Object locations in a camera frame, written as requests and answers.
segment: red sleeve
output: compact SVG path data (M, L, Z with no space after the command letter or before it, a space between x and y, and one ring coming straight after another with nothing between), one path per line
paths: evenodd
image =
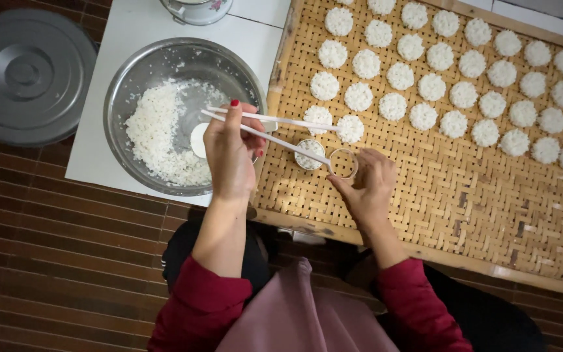
M427 281L421 260L382 270L377 285L390 316L388 332L401 351L473 351Z
M158 313L147 350L213 352L251 293L249 280L220 277L188 257Z

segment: woman's left hand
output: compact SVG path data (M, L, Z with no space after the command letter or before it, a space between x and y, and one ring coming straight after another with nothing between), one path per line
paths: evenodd
M254 118L242 117L243 110L256 113L250 104L232 100L225 123L212 119L203 135L209 169L212 172L214 197L227 201L246 202L255 188L255 170L252 157L263 155L266 141L240 130L240 124L264 132L262 123Z

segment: gray pot lid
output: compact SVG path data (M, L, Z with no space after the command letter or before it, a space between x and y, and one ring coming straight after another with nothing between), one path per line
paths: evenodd
M0 13L0 141L30 147L72 135L96 59L94 42L62 15Z

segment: chopsticks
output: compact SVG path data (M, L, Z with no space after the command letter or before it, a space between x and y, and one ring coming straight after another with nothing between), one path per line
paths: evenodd
M215 107L207 107L207 109L210 110L210 111L217 112L217 113L227 113L227 109L221 109L221 108L215 108ZM321 125L321 124L315 124L313 122L292 120L292 119L289 119L289 118L272 117L272 116L259 115L259 114L256 114L256 113L245 113L245 112L243 112L243 116L244 117L257 118L258 120L264 120L264 121L281 122L283 124L292 124L292 125L309 127L309 128L319 128L321 130L327 130L327 131L336 131L336 132L342 131L342 128L338 127L338 126Z
M205 115L207 115L207 116L210 116L210 117L212 117L212 118L215 118L215 119L217 119L217 120L219 120L219 121L225 122L225 118L224 118L224 117L218 116L218 115L216 115L216 114L213 114L213 113L211 113L211 112L209 112L209 111L207 111L207 110L201 110L201 113L203 113L203 114L205 114ZM332 170L332 161L329 160L329 159L327 159L327 158L325 158L324 156L320 156L320 155L318 155L318 154L316 154L316 153L313 153L313 152L311 152L311 151L309 151L309 150L303 149L303 148L301 148L301 147L297 147L296 145L290 144L290 143L288 143L287 141L280 140L280 139L275 138L275 137L273 137L273 136L267 135L267 134L264 133L264 132L260 132L260 131L254 130L253 128L251 128L251 127L249 127L249 126L240 125L240 129L243 130L243 131L247 131L247 132L249 132L249 133L252 133L252 134L254 134L254 135L258 136L258 137L262 137L263 139L266 139L266 140L270 140L270 141L272 141L272 142L275 142L275 143L277 143L277 144L279 144L279 145L283 145L284 147L286 147L286 148L288 148L288 149L291 149L291 150L294 150L295 152L297 152L297 153L299 153L299 154L301 154L301 155L305 155L305 156L309 157L310 159L314 159L314 160L316 160L317 162L321 162L321 163L327 165L327 169L329 170L329 172L333 173L333 170Z

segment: metal bowl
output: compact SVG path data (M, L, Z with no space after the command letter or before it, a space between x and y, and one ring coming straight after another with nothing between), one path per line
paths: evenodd
M183 99L186 115L180 118L173 138L177 152L191 150L193 128L201 122L209 122L209 117L200 113L207 103L220 106L228 103L230 98L239 99L254 105L265 115L265 94L253 71L235 53L211 41L191 37L150 44L127 59L115 74L108 88L103 114L106 138L114 157L134 179L153 190L172 196L202 196L212 192L211 185L178 187L151 176L145 163L134 160L133 144L123 125L134 114L138 99L148 88L171 78L177 84L192 79L212 84L224 95L210 100L192 85L184 88L189 94Z

